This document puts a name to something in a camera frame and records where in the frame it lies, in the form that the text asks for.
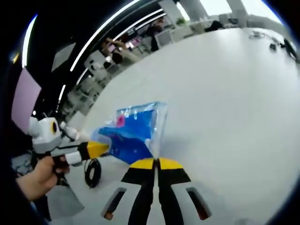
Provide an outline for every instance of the white table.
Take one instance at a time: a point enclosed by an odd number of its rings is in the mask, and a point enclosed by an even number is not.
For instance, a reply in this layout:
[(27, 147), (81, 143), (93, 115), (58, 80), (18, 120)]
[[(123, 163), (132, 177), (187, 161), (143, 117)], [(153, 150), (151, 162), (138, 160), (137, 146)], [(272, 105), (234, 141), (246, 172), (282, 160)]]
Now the white table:
[[(161, 156), (183, 164), (192, 180), (223, 196), (235, 218), (265, 223), (300, 171), (300, 66), (252, 30), (205, 33), (166, 46), (131, 66), (104, 89), (86, 117), (91, 133), (129, 105), (169, 105)], [(275, 32), (263, 30), (282, 37)], [(128, 166), (102, 158), (103, 180), (84, 184), (83, 168), (68, 182), (83, 205)]]

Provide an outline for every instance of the desk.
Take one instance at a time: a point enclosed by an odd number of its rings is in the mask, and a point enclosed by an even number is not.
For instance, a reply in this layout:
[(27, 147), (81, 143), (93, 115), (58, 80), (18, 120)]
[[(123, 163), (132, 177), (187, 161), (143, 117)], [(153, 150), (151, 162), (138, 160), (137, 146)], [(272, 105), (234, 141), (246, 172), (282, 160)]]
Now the desk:
[[(223, 196), (235, 218), (265, 223), (291, 192), (300, 171), (300, 67), (268, 38), (227, 29), (194, 36), (151, 54), (114, 78), (86, 117), (90, 134), (115, 111), (169, 105), (162, 157), (183, 164), (192, 180)], [(101, 185), (128, 166), (103, 158)], [(83, 168), (67, 176), (82, 204), (93, 198)]]

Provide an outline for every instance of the plastic bag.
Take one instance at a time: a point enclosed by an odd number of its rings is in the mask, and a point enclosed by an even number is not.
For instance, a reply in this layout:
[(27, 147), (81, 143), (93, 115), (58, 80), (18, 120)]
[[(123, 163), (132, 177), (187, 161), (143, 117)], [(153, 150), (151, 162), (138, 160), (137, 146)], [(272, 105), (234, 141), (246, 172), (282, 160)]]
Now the plastic bag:
[(166, 116), (167, 104), (161, 102), (119, 109), (115, 121), (95, 130), (91, 138), (99, 142), (109, 137), (109, 153), (128, 164), (158, 158)]

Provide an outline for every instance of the ceiling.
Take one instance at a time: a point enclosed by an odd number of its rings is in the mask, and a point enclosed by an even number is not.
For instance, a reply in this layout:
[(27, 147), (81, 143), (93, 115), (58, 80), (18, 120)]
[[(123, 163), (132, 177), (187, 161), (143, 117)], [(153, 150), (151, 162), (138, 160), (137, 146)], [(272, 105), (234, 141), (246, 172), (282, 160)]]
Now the ceiling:
[[(100, 43), (101, 38), (113, 38), (137, 20), (160, 9), (158, 0), (141, 0), (130, 7), (99, 33), (75, 69), (70, 72), (75, 58), (94, 32), (112, 14), (131, 1), (97, 1), (59, 8), (49, 6), (38, 13), (30, 36), (27, 63), (28, 71), (42, 87), (36, 104), (37, 112), (47, 113), (56, 107), (64, 84), (66, 88), (62, 102), (66, 99), (66, 94), (74, 87), (85, 69), (83, 62), (92, 50), (99, 47), (97, 42)], [(69, 59), (51, 72), (56, 52), (71, 43), (76, 45)]]

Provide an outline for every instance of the black cable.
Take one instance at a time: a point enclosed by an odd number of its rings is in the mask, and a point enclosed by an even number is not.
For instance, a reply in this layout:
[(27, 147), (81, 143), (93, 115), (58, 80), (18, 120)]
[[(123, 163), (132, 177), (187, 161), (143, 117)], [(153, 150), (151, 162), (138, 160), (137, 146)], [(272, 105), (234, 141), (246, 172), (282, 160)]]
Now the black cable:
[(101, 179), (101, 165), (96, 158), (91, 159), (88, 166), (86, 166), (87, 162), (88, 160), (84, 164), (84, 179), (90, 188), (94, 188), (98, 185)]

